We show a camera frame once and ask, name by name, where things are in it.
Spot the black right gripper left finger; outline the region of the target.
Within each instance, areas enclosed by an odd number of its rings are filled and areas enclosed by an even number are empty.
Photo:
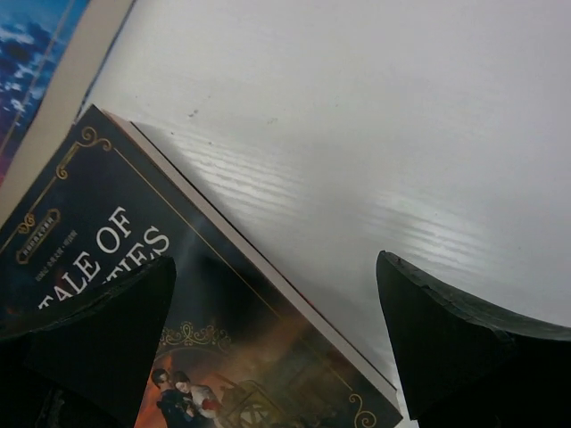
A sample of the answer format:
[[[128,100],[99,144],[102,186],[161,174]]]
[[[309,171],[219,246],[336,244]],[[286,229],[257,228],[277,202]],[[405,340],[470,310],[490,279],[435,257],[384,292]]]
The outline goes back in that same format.
[[[160,257],[1,324],[3,427],[131,427],[175,288]]]

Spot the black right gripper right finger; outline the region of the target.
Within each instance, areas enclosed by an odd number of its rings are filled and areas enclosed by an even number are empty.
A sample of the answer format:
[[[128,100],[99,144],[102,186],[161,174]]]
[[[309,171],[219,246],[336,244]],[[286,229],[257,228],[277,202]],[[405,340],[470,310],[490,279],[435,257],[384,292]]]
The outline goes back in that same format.
[[[380,303],[421,427],[568,427],[570,330],[455,288],[381,251]]]

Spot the A Tale of Two Cities book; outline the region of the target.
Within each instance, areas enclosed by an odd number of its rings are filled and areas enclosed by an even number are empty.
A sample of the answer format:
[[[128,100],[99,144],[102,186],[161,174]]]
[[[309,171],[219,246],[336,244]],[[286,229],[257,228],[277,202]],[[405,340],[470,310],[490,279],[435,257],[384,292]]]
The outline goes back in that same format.
[[[4,427],[394,427],[396,391],[90,107],[1,229]]]

